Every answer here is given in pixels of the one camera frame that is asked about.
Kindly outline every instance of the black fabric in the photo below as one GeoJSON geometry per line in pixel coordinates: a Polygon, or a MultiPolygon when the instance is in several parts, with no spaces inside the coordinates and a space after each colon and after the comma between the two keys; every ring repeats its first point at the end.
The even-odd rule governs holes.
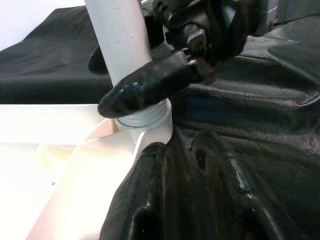
{"type": "MultiPolygon", "coordinates": [[[[199,182],[197,171],[184,174],[186,169],[194,169],[192,161],[185,157],[191,149],[188,159],[197,162],[198,171],[204,172],[200,178],[211,207],[218,206],[222,211],[212,208],[208,213],[212,214],[219,239],[227,239],[228,233],[238,233],[233,239],[272,239],[272,235],[259,237],[255,233],[260,229],[259,223],[271,228],[266,222],[255,221],[255,215],[246,219],[237,215],[244,224],[231,224],[236,221],[228,206],[237,206],[232,201],[237,198],[222,203],[233,188],[214,186],[231,184],[221,163],[230,161],[228,156],[232,155],[236,155],[235,161],[253,184],[254,193],[263,199],[272,198],[272,209],[280,211],[277,226],[282,232],[287,233],[286,227],[294,226],[297,238],[320,237],[319,23],[319,17],[307,17],[264,37],[249,37],[240,56],[217,65],[216,82],[193,84],[170,98],[174,136],[167,152],[171,161],[177,162],[176,170],[181,168],[180,173],[172,171],[170,177],[179,184],[199,182]],[[281,216],[285,216],[284,226],[281,216]],[[247,230],[235,231],[239,226],[247,226],[251,234],[247,230]]],[[[54,11],[24,41],[0,52],[0,103],[98,103],[111,84],[108,75],[88,70],[88,60],[96,47],[85,7],[54,11]]],[[[168,54],[168,50],[162,46],[153,54],[156,58],[168,54]]],[[[184,186],[191,188],[187,193],[195,187],[191,183],[184,186]]],[[[173,215],[179,217],[179,224],[170,229],[178,229],[179,234],[194,233],[196,228],[191,228],[195,224],[189,222],[192,217],[185,217],[183,209],[188,201],[199,204],[198,198],[172,189],[171,205],[166,208],[181,212],[173,215]]],[[[199,214],[192,208],[189,213],[199,214]]],[[[283,239],[292,239],[290,233],[285,236],[283,239]]]]}

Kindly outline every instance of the white plastic tube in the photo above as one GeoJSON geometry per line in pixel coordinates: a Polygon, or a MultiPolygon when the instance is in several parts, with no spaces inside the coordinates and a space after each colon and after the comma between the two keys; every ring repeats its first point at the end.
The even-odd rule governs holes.
{"type": "Polygon", "coordinates": [[[113,86],[152,60],[138,0],[85,0],[113,86]]]}

